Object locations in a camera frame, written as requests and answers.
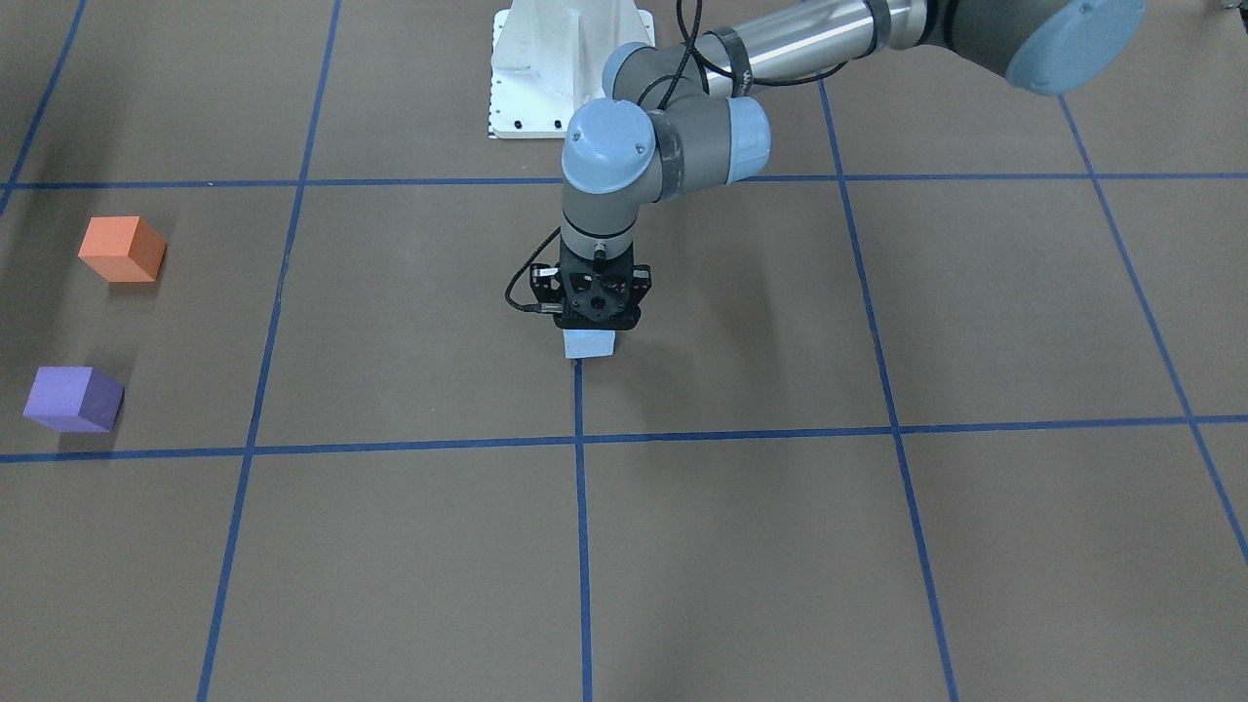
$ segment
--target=white plastic base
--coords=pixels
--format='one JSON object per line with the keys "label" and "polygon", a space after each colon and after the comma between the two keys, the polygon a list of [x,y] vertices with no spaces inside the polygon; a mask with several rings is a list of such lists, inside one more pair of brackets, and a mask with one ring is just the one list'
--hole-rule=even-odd
{"label": "white plastic base", "polygon": [[594,329],[563,330],[565,358],[597,358],[615,353],[615,332]]}
{"label": "white plastic base", "polygon": [[603,66],[629,41],[654,45],[633,0],[514,0],[494,15],[489,136],[563,139],[572,114],[603,97]]}

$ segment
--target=black cable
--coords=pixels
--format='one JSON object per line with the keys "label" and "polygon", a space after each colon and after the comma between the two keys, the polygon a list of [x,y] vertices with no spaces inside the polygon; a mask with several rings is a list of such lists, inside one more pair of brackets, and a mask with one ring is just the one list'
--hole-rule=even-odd
{"label": "black cable", "polygon": [[[701,27],[701,1],[703,0],[698,0],[698,4],[694,6],[694,32],[693,32],[694,36],[698,36],[698,30]],[[676,14],[678,15],[681,14],[680,10],[683,9],[684,7],[681,0],[676,0]],[[680,24],[681,26],[684,26],[683,17]],[[680,76],[684,75],[685,66],[689,65],[689,57],[693,55],[693,52],[694,52],[694,41],[689,36],[685,36],[685,52],[680,56],[680,64],[676,66],[676,75],[671,76],[671,85],[668,86],[668,92],[663,95],[663,100],[659,100],[659,106],[658,106],[659,110],[668,109],[668,100],[671,100],[671,94],[676,91],[676,85],[680,81]]]}
{"label": "black cable", "polygon": [[524,261],[524,265],[520,266],[520,270],[515,271],[515,275],[512,276],[512,282],[507,284],[507,290],[503,291],[503,300],[507,300],[507,304],[510,305],[512,307],[515,307],[522,312],[539,312],[539,305],[537,304],[520,305],[515,300],[512,300],[512,290],[515,289],[515,284],[520,280],[520,276],[524,275],[524,271],[529,270],[529,266],[533,265],[533,261],[537,261],[538,256],[540,256],[542,252],[545,251],[545,247],[550,246],[550,242],[554,241],[554,237],[559,236],[559,229],[560,227],[554,227],[554,231],[552,231],[550,236],[548,236],[547,240],[542,242],[542,246],[538,246],[537,250],[533,252],[533,255],[529,256],[529,260]]}
{"label": "black cable", "polygon": [[[698,10],[696,11],[701,12],[701,0],[698,0]],[[686,51],[686,54],[693,55],[694,61],[696,61],[699,66],[701,66],[705,70],[709,70],[713,74],[718,74],[718,75],[721,75],[724,77],[733,77],[731,72],[729,72],[729,71],[726,71],[726,70],[716,66],[715,64],[713,64],[710,61],[710,59],[708,59],[706,56],[704,56],[703,52],[699,51],[696,46],[694,46],[694,41],[696,41],[696,35],[698,35],[698,22],[696,21],[694,22],[694,27],[693,27],[691,32],[690,32],[689,27],[685,26],[684,0],[676,0],[676,26],[680,27],[680,37],[684,39],[684,41],[685,41],[685,51]],[[768,87],[789,87],[789,86],[792,86],[792,85],[806,85],[809,82],[816,82],[816,81],[824,80],[825,77],[831,77],[831,76],[836,75],[836,71],[844,69],[846,66],[846,64],[849,64],[849,61],[845,61],[845,62],[841,62],[841,64],[839,64],[836,66],[832,66],[831,69],[827,69],[824,72],[809,75],[806,77],[792,79],[792,80],[778,80],[778,79],[758,77],[758,79],[754,79],[754,85],[765,85]]]}

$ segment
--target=silver metal tube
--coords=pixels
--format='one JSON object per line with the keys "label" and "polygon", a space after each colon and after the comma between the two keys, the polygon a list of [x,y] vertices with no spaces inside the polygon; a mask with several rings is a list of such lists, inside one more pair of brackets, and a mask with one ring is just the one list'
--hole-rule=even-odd
{"label": "silver metal tube", "polygon": [[[886,5],[892,25],[887,46],[914,46],[927,20],[927,0],[887,0]],[[745,45],[755,80],[801,77],[866,54],[875,40],[875,20],[866,0],[809,0],[733,30]],[[703,35],[695,46],[710,62],[730,67],[728,51],[714,35]],[[706,85],[714,97],[733,92],[731,79],[714,71],[706,71]]]}

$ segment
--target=blue joint cap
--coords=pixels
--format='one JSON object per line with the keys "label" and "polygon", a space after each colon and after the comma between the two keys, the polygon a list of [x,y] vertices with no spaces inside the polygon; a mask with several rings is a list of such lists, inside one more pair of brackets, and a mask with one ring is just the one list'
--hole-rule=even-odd
{"label": "blue joint cap", "polygon": [[733,152],[728,162],[728,181],[758,175],[771,155],[771,125],[768,114],[753,97],[729,97],[728,116],[733,132]]}
{"label": "blue joint cap", "polygon": [[1006,80],[1040,95],[1075,90],[1127,47],[1143,17],[1144,0],[1076,0],[1023,41]]}
{"label": "blue joint cap", "polygon": [[582,192],[615,192],[645,172],[654,151],[654,125],[645,110],[626,100],[590,100],[568,122],[563,176]]}
{"label": "blue joint cap", "polygon": [[608,97],[613,97],[612,91],[615,90],[615,77],[620,75],[620,69],[624,67],[624,61],[628,57],[638,52],[641,49],[650,49],[649,44],[641,44],[640,41],[629,41],[628,44],[622,44],[612,55],[607,57],[607,64],[603,66],[603,92]]}

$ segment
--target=blue grid line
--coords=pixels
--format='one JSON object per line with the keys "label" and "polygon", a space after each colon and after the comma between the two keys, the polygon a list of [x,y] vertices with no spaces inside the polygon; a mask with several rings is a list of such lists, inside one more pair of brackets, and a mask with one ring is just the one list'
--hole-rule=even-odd
{"label": "blue grid line", "polygon": [[819,99],[824,107],[824,121],[827,122],[827,141],[832,149],[832,161],[836,164],[837,186],[841,192],[841,205],[845,207],[845,224],[850,234],[850,245],[854,249],[854,266],[857,269],[859,284],[862,287],[862,305],[866,309],[867,325],[871,329],[871,341],[875,345],[875,360],[880,368],[880,385],[884,390],[884,403],[889,411],[889,428],[892,435],[892,445],[897,452],[897,465],[901,470],[901,482],[906,492],[906,506],[910,510],[910,526],[915,533],[915,547],[919,551],[919,565],[922,570],[924,588],[927,591],[927,607],[932,617],[932,628],[936,635],[936,646],[940,650],[941,667],[945,671],[945,686],[948,690],[950,702],[958,702],[957,681],[953,676],[953,661],[948,652],[948,642],[945,636],[945,621],[940,612],[940,598],[936,595],[936,580],[932,576],[931,560],[927,556],[927,540],[924,537],[922,518],[919,513],[919,501],[915,497],[915,486],[910,476],[910,462],[906,460],[906,446],[901,435],[901,423],[897,420],[897,406],[892,396],[892,383],[889,381],[889,366],[884,356],[884,342],[880,337],[880,325],[875,316],[875,306],[871,302],[871,284],[866,275],[866,264],[862,260],[862,247],[859,242],[857,224],[854,220],[854,204],[850,201],[850,186],[845,179],[845,167],[841,164],[841,149],[836,140],[836,122],[832,120],[832,106],[827,100],[827,90],[824,81],[819,81]]}
{"label": "blue grid line", "polygon": [[594,652],[590,636],[589,500],[585,495],[585,377],[580,358],[572,371],[577,446],[577,546],[580,563],[580,695],[594,702]]}
{"label": "blue grid line", "polygon": [[52,90],[56,89],[56,82],[61,80],[61,71],[65,69],[65,61],[69,59],[70,49],[74,46],[74,39],[77,36],[77,29],[82,24],[82,12],[85,11],[86,0],[79,0],[77,10],[74,11],[74,19],[70,21],[70,30],[65,35],[65,44],[61,45],[61,52],[56,57],[56,66],[52,67],[52,75],[47,79],[47,87],[44,89],[44,95],[39,99],[39,106],[35,107],[35,116],[30,120],[30,129],[26,130],[26,137],[21,140],[21,150],[17,151],[17,160],[12,164],[7,186],[4,192],[0,192],[0,215],[4,215],[5,209],[9,206],[12,186],[17,182],[17,176],[21,175],[22,166],[26,165],[26,156],[30,155],[30,147],[35,144],[35,135],[39,132],[39,124],[44,120],[44,112],[47,111],[47,104],[52,100]]}
{"label": "blue grid line", "polygon": [[[1099,180],[1248,180],[1248,172],[1207,174],[1097,174]],[[740,182],[835,182],[836,175],[778,174],[751,176]],[[977,180],[1091,180],[1087,174],[846,174],[850,182],[977,181]],[[272,180],[130,180],[14,182],[5,192],[30,190],[173,190],[210,187],[384,187],[427,185],[559,185],[562,177],[342,177]]]}
{"label": "blue grid line", "polygon": [[[324,41],[324,54],[321,57],[321,75],[317,80],[316,97],[312,101],[312,116],[308,117],[307,141],[303,145],[303,162],[300,167],[300,180],[307,180],[312,164],[312,150],[316,147],[316,127],[321,116],[321,104],[324,100],[324,86],[329,79],[329,64],[333,59],[333,42],[338,31],[338,16],[342,0],[333,0],[333,12],[329,16],[329,31]],[[225,616],[226,597],[230,591],[230,573],[233,570],[233,556],[238,545],[238,528],[242,523],[243,503],[247,498],[247,482],[251,478],[251,463],[260,433],[260,417],[265,406],[265,392],[268,372],[273,361],[273,347],[277,344],[277,325],[282,316],[282,287],[291,265],[291,250],[300,225],[300,212],[303,207],[303,186],[295,191],[295,204],[291,207],[291,224],[286,232],[286,249],[282,252],[282,265],[277,274],[277,290],[273,294],[273,309],[268,319],[268,335],[265,340],[265,353],[260,365],[260,378],[256,381],[256,400],[252,407],[251,425],[247,428],[247,443],[243,447],[242,466],[238,470],[238,487],[235,492],[233,512],[230,516],[230,532],[226,537],[225,555],[221,560],[221,577],[217,581],[217,597],[212,607],[212,622],[208,626],[208,641],[203,651],[203,668],[200,672],[197,702],[207,702],[208,686],[212,682],[212,666],[216,662],[217,642],[221,636],[221,621]]]}
{"label": "blue grid line", "polygon": [[1087,167],[1088,175],[1092,177],[1092,186],[1096,189],[1096,196],[1101,201],[1101,210],[1104,212],[1104,219],[1109,224],[1109,234],[1113,235],[1113,242],[1118,247],[1118,255],[1122,257],[1122,265],[1127,269],[1127,276],[1131,279],[1131,286],[1136,291],[1136,299],[1139,301],[1139,307],[1144,312],[1144,319],[1148,321],[1148,329],[1153,334],[1153,341],[1157,344],[1157,351],[1162,356],[1162,361],[1166,363],[1166,372],[1169,373],[1171,383],[1174,386],[1174,393],[1178,395],[1179,405],[1183,407],[1183,416],[1187,418],[1187,423],[1192,430],[1192,437],[1196,440],[1197,448],[1201,451],[1201,458],[1204,460],[1204,468],[1209,473],[1209,480],[1213,482],[1213,488],[1218,493],[1218,500],[1222,502],[1222,510],[1226,512],[1227,521],[1231,523],[1231,531],[1234,533],[1236,541],[1239,543],[1239,553],[1244,558],[1244,563],[1248,563],[1248,540],[1244,538],[1243,527],[1239,526],[1239,518],[1236,516],[1236,508],[1231,505],[1231,497],[1227,495],[1227,488],[1222,483],[1222,476],[1218,475],[1218,467],[1213,462],[1213,456],[1209,453],[1209,447],[1204,443],[1204,435],[1201,432],[1201,426],[1196,420],[1196,413],[1192,411],[1192,403],[1187,397],[1187,391],[1183,390],[1183,383],[1179,381],[1178,370],[1174,367],[1174,361],[1171,358],[1169,349],[1166,346],[1166,340],[1162,339],[1161,325],[1157,324],[1157,317],[1153,316],[1153,309],[1148,304],[1148,296],[1144,295],[1144,286],[1139,282],[1139,275],[1136,272],[1136,265],[1131,261],[1131,254],[1127,251],[1127,244],[1122,239],[1122,232],[1118,229],[1118,222],[1113,216],[1113,210],[1109,207],[1109,200],[1104,195],[1104,189],[1101,186],[1101,179],[1092,167],[1092,157],[1088,155],[1087,145],[1083,142],[1083,135],[1080,134],[1080,127],[1075,122],[1075,112],[1071,111],[1070,104],[1066,101],[1065,96],[1058,96],[1058,102],[1062,105],[1062,112],[1066,114],[1066,121],[1071,127],[1071,134],[1075,136],[1075,144],[1080,149],[1080,156],[1083,157],[1083,165]]}
{"label": "blue grid line", "polygon": [[[1201,425],[1248,425],[1248,415],[1197,415]],[[1047,420],[1031,422],[970,422],[947,425],[900,425],[904,435],[978,433],[1016,431],[1065,431],[1149,426],[1186,426],[1187,417],[1118,417],[1103,420]],[[649,443],[684,441],[749,441],[784,438],[835,438],[850,436],[889,436],[890,426],[775,428],[740,431],[688,431],[654,433],[590,433],[577,436],[522,436],[514,438],[433,438],[421,441],[376,441],[362,443],[290,443],[256,446],[252,456],[305,456],[317,453],[372,453],[388,451],[442,451],[469,448],[517,448],[525,446],[575,446],[610,443]],[[241,457],[246,447],[211,448],[136,448],[121,451],[81,451],[69,453],[0,453],[0,463],[57,463],[74,461],[141,461],[154,458]]]}

